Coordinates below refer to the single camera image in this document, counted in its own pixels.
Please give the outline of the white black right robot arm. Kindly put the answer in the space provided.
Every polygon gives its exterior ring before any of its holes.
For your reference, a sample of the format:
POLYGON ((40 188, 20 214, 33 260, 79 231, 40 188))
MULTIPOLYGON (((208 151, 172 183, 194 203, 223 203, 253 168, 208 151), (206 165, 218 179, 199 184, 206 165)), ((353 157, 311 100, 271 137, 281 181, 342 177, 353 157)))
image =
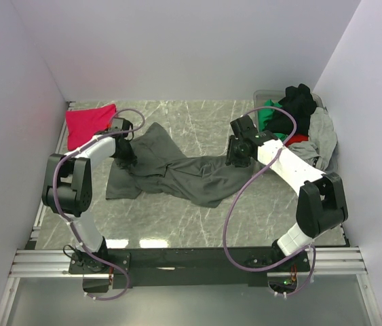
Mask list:
POLYGON ((229 137, 227 164, 243 167, 254 158, 281 177, 297 195, 294 225, 273 244, 271 262, 280 271, 295 263, 294 254, 312 244, 324 232, 347 218, 343 181, 337 173, 325 173, 300 159, 279 139, 255 140, 229 137))

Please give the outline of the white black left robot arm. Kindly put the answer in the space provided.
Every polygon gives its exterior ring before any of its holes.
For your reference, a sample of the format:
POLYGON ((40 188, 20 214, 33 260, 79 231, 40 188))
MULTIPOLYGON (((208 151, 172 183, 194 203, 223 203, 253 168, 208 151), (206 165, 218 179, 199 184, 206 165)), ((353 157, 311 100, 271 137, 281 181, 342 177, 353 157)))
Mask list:
POLYGON ((135 164, 136 155, 126 134, 94 136, 85 145, 66 154, 53 153, 47 160, 42 202, 60 215, 75 239, 76 260, 95 273, 109 264, 104 236, 90 212, 92 170, 107 158, 135 164))

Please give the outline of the green t shirt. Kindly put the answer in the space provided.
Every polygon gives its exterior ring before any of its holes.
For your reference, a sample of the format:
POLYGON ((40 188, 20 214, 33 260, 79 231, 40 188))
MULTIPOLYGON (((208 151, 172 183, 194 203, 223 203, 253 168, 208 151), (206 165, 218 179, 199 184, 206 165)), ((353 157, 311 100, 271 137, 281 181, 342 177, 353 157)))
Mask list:
MULTIPOLYGON (((279 103, 273 102, 272 100, 267 100, 263 104, 259 104, 258 105, 258 107, 263 107, 263 106, 277 107, 277 108, 281 108, 282 107, 279 103)), ((259 123, 259 131, 260 132, 264 131, 266 125, 273 118, 273 114, 277 113, 277 112, 278 112, 277 110, 273 110, 273 109, 261 109, 261 110, 259 110, 257 112, 258 123, 259 123)), ((285 141, 285 139, 288 137, 287 134, 283 134, 283 133, 279 133, 279 132, 273 132, 273 133, 281 141, 285 141)))

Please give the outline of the aluminium frame rail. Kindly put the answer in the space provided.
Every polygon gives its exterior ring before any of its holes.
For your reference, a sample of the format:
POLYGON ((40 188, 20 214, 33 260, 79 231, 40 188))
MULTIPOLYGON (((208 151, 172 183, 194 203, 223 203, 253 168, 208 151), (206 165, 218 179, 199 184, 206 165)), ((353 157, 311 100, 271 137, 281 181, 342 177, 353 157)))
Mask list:
MULTIPOLYGON (((333 247, 316 249, 315 275, 367 274, 360 249, 333 247)), ((71 260, 58 250, 19 250, 10 268, 10 278, 83 278, 70 274, 71 260)))

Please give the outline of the black t shirt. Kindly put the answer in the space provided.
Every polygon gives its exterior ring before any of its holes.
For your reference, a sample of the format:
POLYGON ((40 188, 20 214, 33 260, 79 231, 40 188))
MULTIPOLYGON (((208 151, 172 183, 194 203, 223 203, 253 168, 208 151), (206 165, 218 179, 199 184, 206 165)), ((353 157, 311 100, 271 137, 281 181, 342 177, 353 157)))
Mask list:
MULTIPOLYGON (((311 115, 314 114, 317 108, 310 88, 305 84, 299 84, 297 87, 289 86, 285 89, 285 97, 278 103, 297 123, 296 134, 308 135, 311 115)), ((282 112, 274 111, 264 130, 273 133, 290 134, 293 130, 293 123, 282 112)))

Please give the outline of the red t shirt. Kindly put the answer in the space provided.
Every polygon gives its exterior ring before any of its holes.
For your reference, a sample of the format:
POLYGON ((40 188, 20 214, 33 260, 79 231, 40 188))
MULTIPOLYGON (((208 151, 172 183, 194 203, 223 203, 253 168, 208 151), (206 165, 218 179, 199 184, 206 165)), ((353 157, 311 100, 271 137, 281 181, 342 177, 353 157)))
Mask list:
POLYGON ((308 140, 309 140, 309 137, 306 135, 295 134, 285 143, 285 146, 288 147, 288 146, 291 146, 292 144, 301 143, 301 142, 308 141, 308 140))

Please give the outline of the light grey t shirt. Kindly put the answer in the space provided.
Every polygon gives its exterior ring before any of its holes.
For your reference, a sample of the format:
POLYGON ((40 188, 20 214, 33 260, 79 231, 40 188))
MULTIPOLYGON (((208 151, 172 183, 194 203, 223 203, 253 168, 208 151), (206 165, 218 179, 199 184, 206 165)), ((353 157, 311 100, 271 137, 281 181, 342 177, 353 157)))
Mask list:
POLYGON ((309 140, 288 146, 289 150, 308 165, 327 170, 337 146, 337 134, 327 110, 317 107, 311 115, 309 140))

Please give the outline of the grey plastic bin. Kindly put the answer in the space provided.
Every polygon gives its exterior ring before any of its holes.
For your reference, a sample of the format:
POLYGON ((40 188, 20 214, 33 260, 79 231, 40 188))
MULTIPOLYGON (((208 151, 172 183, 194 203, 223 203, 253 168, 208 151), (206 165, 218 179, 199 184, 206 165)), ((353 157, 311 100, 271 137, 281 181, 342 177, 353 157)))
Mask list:
MULTIPOLYGON (((334 124, 322 99, 317 94, 311 93, 311 95, 317 108, 311 115, 309 131, 305 134, 297 132, 285 145, 310 166, 327 173, 336 172, 337 134, 334 124)), ((257 90, 253 94, 254 108, 281 107, 278 102, 284 96, 285 93, 282 91, 257 90)), ((253 113, 259 131, 264 129, 274 112, 273 109, 261 109, 253 113)))

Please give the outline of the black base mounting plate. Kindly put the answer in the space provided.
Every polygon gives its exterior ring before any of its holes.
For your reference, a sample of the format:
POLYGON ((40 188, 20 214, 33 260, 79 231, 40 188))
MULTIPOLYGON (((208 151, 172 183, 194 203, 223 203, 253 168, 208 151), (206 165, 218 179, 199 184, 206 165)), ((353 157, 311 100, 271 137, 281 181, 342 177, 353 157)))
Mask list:
POLYGON ((92 259, 86 253, 74 253, 69 274, 84 276, 83 287, 92 293, 105 292, 107 286, 122 289, 133 287, 184 285, 248 285, 265 287, 268 272, 257 268, 274 264, 281 259, 271 247, 233 247, 232 258, 252 268, 251 272, 236 268, 222 248, 162 248, 109 249, 106 260, 119 266, 109 266, 92 259))

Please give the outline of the folded pink t shirt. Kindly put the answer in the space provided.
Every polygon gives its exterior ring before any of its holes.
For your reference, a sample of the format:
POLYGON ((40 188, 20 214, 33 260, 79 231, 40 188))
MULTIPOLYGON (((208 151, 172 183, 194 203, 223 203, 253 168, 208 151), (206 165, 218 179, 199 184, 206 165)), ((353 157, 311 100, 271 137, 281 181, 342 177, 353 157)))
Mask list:
POLYGON ((73 151, 87 143, 97 132, 109 128, 116 112, 115 104, 95 109, 67 111, 67 149, 73 151))

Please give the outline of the dark grey t shirt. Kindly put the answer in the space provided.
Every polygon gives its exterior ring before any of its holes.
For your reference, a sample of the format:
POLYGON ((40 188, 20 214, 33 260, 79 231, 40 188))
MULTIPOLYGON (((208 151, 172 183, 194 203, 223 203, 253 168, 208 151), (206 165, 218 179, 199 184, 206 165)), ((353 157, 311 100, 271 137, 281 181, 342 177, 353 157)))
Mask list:
POLYGON ((193 204, 216 208, 237 193, 253 175, 254 165, 226 165, 225 156, 187 157, 158 123, 130 142, 137 160, 125 166, 114 160, 106 199, 135 199, 142 192, 165 193, 193 204))

